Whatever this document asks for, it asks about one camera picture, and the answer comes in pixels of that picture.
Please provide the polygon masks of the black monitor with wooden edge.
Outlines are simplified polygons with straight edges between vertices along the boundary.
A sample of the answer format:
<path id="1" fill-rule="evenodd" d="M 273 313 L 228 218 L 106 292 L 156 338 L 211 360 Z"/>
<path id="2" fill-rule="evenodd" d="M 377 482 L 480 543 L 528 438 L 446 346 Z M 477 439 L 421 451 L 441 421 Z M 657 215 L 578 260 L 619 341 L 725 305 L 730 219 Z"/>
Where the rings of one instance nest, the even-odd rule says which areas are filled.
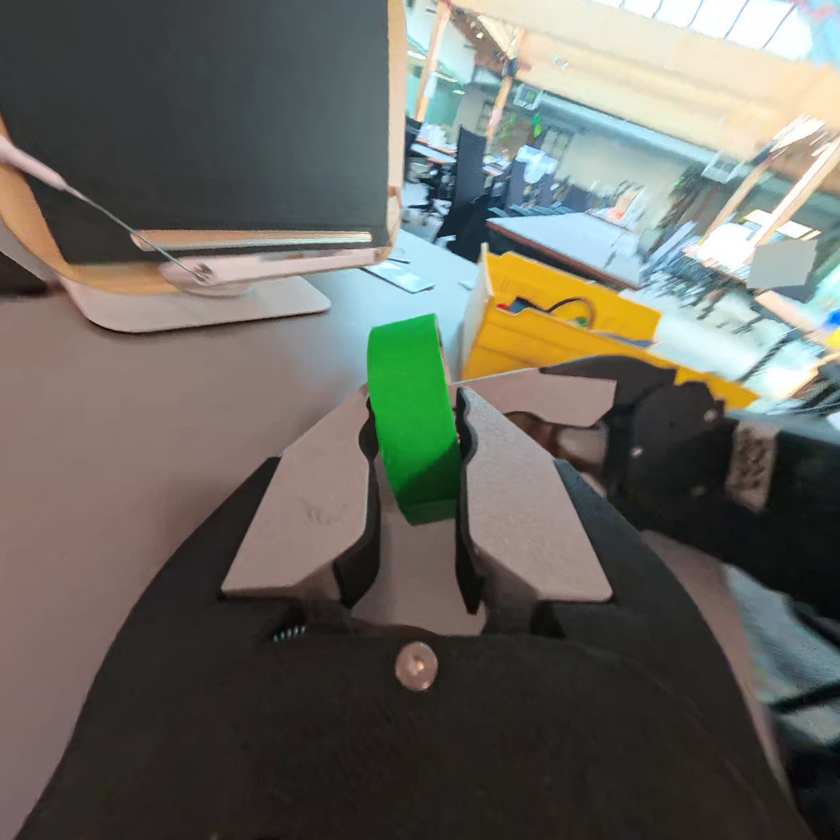
<path id="1" fill-rule="evenodd" d="M 405 49 L 402 2 L 2 2 L 2 226 L 148 293 L 208 286 L 181 267 L 213 259 L 379 262 Z"/>

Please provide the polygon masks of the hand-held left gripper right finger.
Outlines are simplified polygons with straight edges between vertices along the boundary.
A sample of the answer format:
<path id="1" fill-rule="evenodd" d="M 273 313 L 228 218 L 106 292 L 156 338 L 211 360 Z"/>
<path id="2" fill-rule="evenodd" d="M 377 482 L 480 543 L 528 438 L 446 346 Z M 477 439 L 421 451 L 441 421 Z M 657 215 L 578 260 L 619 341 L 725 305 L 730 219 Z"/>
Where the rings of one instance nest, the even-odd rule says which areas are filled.
<path id="1" fill-rule="evenodd" d="M 474 389 L 455 393 L 455 576 L 468 614 L 609 602 L 613 588 L 550 453 Z"/>

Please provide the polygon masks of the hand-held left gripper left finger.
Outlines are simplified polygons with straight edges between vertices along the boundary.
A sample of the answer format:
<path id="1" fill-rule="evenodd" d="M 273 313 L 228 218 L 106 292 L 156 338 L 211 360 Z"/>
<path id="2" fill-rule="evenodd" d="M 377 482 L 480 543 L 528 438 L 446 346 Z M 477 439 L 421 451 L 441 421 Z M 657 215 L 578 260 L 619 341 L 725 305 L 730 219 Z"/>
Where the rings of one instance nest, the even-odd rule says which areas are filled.
<path id="1" fill-rule="evenodd" d="M 222 593 L 355 606 L 380 568 L 377 452 L 362 386 L 285 448 Z"/>

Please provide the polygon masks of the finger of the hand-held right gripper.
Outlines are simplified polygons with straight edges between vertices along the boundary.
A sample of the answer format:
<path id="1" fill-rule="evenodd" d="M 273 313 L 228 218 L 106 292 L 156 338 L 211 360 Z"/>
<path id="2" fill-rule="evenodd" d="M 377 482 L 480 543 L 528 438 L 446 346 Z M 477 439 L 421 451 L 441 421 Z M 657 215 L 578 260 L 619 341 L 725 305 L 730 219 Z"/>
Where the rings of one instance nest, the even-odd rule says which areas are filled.
<path id="1" fill-rule="evenodd" d="M 552 431 L 551 451 L 553 457 L 571 464 L 581 473 L 600 475 L 606 460 L 606 427 L 558 425 Z"/>
<path id="2" fill-rule="evenodd" d="M 452 383 L 453 405 L 459 390 L 476 394 L 501 414 L 528 414 L 548 424 L 593 427 L 613 408 L 616 382 L 525 369 Z"/>

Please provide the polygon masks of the green tape roll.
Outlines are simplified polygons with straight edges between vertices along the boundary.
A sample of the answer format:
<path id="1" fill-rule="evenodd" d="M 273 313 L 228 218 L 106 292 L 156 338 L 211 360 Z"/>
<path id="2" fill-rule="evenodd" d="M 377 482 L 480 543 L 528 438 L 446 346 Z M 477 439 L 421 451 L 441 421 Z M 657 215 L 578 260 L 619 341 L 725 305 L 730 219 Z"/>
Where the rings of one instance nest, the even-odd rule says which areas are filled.
<path id="1" fill-rule="evenodd" d="M 461 455 L 435 315 L 373 328 L 366 371 L 381 460 L 404 519 L 454 518 Z"/>

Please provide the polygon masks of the black office chair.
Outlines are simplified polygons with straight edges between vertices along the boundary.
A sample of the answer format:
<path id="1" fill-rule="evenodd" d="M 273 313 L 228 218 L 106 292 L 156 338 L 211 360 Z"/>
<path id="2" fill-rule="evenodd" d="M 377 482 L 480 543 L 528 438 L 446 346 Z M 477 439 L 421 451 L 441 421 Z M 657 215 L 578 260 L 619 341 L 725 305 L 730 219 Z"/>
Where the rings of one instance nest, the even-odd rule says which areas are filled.
<path id="1" fill-rule="evenodd" d="M 491 192 L 486 189 L 484 136 L 464 127 L 458 130 L 455 164 L 455 187 L 449 210 L 435 239 L 451 238 L 446 245 L 451 253 L 477 263 L 487 241 L 487 221 L 491 217 Z"/>

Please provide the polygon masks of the grey flat plate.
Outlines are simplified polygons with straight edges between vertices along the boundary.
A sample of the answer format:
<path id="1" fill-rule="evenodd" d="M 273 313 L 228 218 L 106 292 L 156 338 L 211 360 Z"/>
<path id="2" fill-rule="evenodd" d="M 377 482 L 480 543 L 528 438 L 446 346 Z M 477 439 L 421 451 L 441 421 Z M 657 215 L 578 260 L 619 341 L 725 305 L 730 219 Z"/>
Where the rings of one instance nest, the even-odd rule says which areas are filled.
<path id="1" fill-rule="evenodd" d="M 376 265 L 366 266 L 363 270 L 413 295 L 435 289 L 435 284 L 414 273 L 411 270 L 411 262 L 405 259 L 385 259 Z"/>

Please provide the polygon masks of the yellow plastic bin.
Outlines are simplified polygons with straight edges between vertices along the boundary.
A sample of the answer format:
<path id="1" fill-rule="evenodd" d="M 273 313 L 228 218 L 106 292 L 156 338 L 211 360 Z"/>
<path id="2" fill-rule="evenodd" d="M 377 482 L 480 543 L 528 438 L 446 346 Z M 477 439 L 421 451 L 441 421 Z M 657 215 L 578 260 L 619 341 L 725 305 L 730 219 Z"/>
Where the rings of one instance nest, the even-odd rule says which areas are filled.
<path id="1" fill-rule="evenodd" d="M 678 384 L 701 382 L 727 409 L 760 396 L 711 372 L 684 351 L 662 350 L 661 314 L 591 280 L 482 245 L 463 320 L 461 376 L 476 379 L 618 355 L 676 370 Z"/>

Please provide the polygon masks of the grey background table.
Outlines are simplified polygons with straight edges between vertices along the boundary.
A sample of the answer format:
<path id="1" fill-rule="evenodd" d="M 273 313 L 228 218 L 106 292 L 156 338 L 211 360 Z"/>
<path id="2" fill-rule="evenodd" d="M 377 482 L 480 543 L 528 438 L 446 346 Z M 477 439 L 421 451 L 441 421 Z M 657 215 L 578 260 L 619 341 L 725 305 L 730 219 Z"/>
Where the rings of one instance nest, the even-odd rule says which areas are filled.
<path id="1" fill-rule="evenodd" d="M 486 229 L 505 249 L 618 290 L 642 284 L 638 237 L 587 213 L 496 217 Z"/>

